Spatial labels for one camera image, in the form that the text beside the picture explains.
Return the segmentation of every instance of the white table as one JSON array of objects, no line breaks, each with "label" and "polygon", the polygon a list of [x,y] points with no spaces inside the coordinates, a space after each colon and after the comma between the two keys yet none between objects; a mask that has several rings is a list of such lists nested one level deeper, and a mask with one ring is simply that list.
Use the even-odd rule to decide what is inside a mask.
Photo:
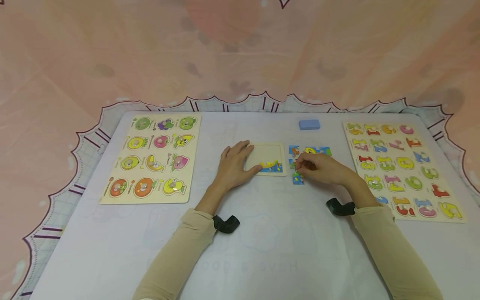
[{"label": "white table", "polygon": [[[480,299],[480,209],[421,120],[408,114],[203,113],[190,201],[186,204],[99,205],[136,112],[122,118],[60,239],[31,300],[130,299],[181,215],[195,207],[216,173],[220,153],[239,140],[329,146],[354,168],[341,122],[415,125],[468,213],[468,223],[397,221],[445,299]],[[318,118],[319,131],[298,121]],[[217,233],[180,299],[388,299],[349,218],[325,207],[350,201],[339,187],[294,186],[291,177],[255,177],[233,191],[218,214],[241,226]]]}]

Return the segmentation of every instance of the black wrist strap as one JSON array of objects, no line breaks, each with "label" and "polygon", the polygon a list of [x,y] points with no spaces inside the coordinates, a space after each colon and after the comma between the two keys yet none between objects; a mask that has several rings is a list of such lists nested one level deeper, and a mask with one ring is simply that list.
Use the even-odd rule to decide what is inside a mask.
[{"label": "black wrist strap", "polygon": [[335,216],[352,216],[355,214],[355,204],[353,202],[342,205],[336,198],[332,198],[327,201],[326,205]]},{"label": "black wrist strap", "polygon": [[222,220],[219,216],[214,216],[213,223],[216,230],[228,234],[240,226],[240,221],[235,216],[230,216],[227,221]]}]

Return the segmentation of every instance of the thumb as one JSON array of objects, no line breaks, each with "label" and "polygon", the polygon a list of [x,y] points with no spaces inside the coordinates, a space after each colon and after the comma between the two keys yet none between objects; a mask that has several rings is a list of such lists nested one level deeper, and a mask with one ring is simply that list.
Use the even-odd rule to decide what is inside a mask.
[{"label": "thumb", "polygon": [[308,169],[305,169],[305,168],[299,168],[297,170],[297,173],[299,173],[300,175],[303,175],[303,176],[306,176],[306,177],[313,177],[313,174],[314,174],[315,171],[312,171],[312,170],[308,170]]},{"label": "thumb", "polygon": [[258,172],[260,172],[262,170],[262,166],[260,165],[256,165],[256,166],[253,166],[250,168],[250,170],[247,171],[247,175],[249,177],[253,177],[255,176]]}]

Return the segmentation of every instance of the wooden puzzle board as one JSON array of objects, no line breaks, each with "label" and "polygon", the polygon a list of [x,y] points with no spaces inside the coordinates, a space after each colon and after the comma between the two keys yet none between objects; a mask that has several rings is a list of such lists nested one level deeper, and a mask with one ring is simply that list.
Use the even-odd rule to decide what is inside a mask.
[{"label": "wooden puzzle board", "polygon": [[135,115],[100,204],[188,202],[200,114]]},{"label": "wooden puzzle board", "polygon": [[358,175],[397,219],[465,223],[467,215],[411,125],[343,122]]}]

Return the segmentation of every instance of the blue block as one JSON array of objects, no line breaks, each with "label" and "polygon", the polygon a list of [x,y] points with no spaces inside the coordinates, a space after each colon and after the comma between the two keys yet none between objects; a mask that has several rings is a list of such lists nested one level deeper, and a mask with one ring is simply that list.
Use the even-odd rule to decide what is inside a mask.
[{"label": "blue block", "polygon": [[299,122],[300,130],[320,129],[319,120],[302,120]]}]

